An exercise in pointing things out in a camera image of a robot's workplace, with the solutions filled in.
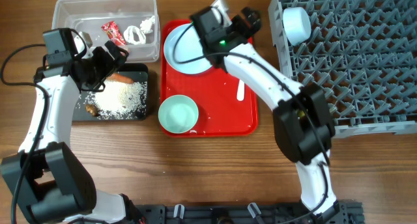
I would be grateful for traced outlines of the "white plastic ring wrapper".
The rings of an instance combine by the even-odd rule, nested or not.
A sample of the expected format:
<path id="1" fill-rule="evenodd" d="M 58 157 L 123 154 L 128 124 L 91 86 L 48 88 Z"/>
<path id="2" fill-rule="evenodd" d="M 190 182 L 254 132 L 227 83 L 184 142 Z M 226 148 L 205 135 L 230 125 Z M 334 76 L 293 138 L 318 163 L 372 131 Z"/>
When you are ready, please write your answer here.
<path id="1" fill-rule="evenodd" d="M 133 45 L 142 45 L 146 43 L 145 33 L 138 27 L 131 25 L 123 32 L 124 39 Z"/>

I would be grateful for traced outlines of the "brown food scrap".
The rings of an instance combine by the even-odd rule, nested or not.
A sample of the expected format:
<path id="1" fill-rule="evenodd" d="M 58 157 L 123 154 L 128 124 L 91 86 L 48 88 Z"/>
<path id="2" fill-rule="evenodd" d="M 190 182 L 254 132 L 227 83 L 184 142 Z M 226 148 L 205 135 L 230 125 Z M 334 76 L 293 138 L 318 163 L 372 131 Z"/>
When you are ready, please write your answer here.
<path id="1" fill-rule="evenodd" d="M 94 104 L 86 104 L 85 105 L 86 112 L 90 113 L 93 117 L 98 117 L 99 109 Z"/>

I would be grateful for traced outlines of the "yellow plastic cup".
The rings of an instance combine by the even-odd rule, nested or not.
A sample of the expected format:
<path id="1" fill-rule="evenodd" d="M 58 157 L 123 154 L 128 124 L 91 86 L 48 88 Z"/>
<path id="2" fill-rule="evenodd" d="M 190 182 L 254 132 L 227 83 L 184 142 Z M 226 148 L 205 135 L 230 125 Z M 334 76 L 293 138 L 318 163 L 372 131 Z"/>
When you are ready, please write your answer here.
<path id="1" fill-rule="evenodd" d="M 299 118 L 299 119 L 302 119 L 302 118 L 304 118 L 306 116 L 306 114 L 302 111 L 302 110 L 298 110 L 297 111 L 297 117 Z"/>

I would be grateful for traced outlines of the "white tissue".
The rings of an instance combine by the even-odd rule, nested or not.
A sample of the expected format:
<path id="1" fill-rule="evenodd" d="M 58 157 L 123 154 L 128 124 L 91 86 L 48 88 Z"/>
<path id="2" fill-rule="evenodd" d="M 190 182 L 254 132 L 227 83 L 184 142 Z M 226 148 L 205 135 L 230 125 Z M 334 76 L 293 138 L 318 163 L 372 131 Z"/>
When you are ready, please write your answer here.
<path id="1" fill-rule="evenodd" d="M 152 26 L 155 24 L 156 18 L 155 16 L 151 16 L 143 20 L 140 24 L 140 29 L 144 34 L 150 34 L 153 32 Z"/>

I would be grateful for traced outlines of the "mint green bowl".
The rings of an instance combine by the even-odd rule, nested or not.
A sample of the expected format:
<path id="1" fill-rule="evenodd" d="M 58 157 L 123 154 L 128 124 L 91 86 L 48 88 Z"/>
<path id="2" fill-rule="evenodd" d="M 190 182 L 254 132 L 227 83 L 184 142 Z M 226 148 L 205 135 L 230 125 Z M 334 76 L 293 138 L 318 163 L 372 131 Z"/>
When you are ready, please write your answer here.
<path id="1" fill-rule="evenodd" d="M 158 110 L 161 127 L 170 133 L 180 134 L 191 130 L 198 118 L 197 104 L 190 97 L 181 94 L 165 99 Z"/>

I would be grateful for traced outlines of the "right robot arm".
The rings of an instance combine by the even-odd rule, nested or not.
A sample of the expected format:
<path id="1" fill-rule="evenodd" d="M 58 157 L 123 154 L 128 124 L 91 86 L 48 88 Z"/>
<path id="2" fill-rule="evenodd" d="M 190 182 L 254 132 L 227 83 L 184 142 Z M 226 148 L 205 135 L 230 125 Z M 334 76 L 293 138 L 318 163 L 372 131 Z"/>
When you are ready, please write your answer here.
<path id="1" fill-rule="evenodd" d="M 275 141 L 295 163 L 308 215 L 325 222 L 335 209 L 330 180 L 330 149 L 335 135 L 333 118 L 322 88 L 303 85 L 284 76 L 249 43 L 261 28 L 259 12 L 248 7 L 229 18 L 214 6 L 190 16 L 203 56 L 216 68 L 236 77 L 271 109 Z"/>

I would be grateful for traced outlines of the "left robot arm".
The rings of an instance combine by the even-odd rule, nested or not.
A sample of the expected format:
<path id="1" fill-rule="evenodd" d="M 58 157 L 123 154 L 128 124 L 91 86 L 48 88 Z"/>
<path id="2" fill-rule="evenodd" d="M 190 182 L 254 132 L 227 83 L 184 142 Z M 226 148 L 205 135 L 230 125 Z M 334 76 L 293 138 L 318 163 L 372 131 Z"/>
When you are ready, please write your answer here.
<path id="1" fill-rule="evenodd" d="M 36 103 L 17 154 L 1 162 L 1 176 L 12 192 L 10 220 L 21 211 L 30 223 L 144 223 L 145 216 L 124 194 L 97 190 L 91 175 L 70 149 L 76 103 L 83 92 L 101 92 L 105 80 L 127 60 L 112 41 L 78 50 L 78 32 L 44 32 L 47 53 L 31 86 Z"/>

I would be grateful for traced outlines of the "red snack wrapper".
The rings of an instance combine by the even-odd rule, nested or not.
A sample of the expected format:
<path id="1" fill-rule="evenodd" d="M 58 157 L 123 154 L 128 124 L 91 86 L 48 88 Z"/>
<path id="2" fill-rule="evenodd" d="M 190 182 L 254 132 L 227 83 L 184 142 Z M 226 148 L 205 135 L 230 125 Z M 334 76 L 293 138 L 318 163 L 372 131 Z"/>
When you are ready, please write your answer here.
<path id="1" fill-rule="evenodd" d="M 123 47 L 126 45 L 119 26 L 114 21 L 109 21 L 101 26 L 101 30 L 107 34 L 108 38 L 117 46 Z"/>

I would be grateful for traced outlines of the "light blue plate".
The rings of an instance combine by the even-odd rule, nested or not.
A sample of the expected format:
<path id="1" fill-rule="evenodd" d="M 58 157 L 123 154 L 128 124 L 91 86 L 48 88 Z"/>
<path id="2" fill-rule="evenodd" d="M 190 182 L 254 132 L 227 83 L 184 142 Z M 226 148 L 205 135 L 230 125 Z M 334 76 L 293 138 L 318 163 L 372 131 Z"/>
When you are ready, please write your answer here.
<path id="1" fill-rule="evenodd" d="M 164 42 L 164 57 L 174 70 L 183 74 L 200 74 L 212 67 L 206 58 L 185 64 L 176 63 L 173 50 L 177 61 L 187 61 L 203 55 L 199 37 L 191 23 L 180 25 L 168 34 Z"/>

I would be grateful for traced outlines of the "white plastic spoon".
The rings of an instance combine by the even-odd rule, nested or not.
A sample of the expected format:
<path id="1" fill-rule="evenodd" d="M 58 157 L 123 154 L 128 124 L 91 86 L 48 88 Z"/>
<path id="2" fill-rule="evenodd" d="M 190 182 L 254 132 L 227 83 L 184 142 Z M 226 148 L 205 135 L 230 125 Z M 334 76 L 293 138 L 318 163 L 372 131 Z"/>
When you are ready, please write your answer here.
<path id="1" fill-rule="evenodd" d="M 238 88 L 237 88 L 237 100 L 239 102 L 243 101 L 244 96 L 245 96 L 245 83 L 242 80 L 239 80 Z"/>

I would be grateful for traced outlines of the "light blue rice bowl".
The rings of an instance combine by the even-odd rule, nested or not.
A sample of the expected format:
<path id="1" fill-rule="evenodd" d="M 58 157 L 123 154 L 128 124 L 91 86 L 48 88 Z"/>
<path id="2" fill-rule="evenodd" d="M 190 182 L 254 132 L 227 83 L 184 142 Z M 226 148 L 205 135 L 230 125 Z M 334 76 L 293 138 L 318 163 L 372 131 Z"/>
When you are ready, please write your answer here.
<path id="1" fill-rule="evenodd" d="M 306 10 L 302 7 L 286 8 L 283 28 L 292 46 L 305 42 L 311 35 L 311 22 Z"/>

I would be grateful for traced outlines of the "orange carrot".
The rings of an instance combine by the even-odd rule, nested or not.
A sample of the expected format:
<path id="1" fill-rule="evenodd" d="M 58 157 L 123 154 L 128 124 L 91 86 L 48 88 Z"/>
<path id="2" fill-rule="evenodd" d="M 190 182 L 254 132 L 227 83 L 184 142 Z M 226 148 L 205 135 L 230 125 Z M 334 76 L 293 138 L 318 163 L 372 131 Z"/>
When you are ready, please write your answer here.
<path id="1" fill-rule="evenodd" d="M 122 76 L 122 75 L 120 75 L 118 73 L 113 73 L 112 75 L 110 75 L 107 78 L 107 80 L 117 81 L 117 82 L 125 83 L 125 84 L 133 84 L 134 83 L 134 80 L 133 79 L 131 79 L 129 77 L 126 77 L 126 76 Z"/>

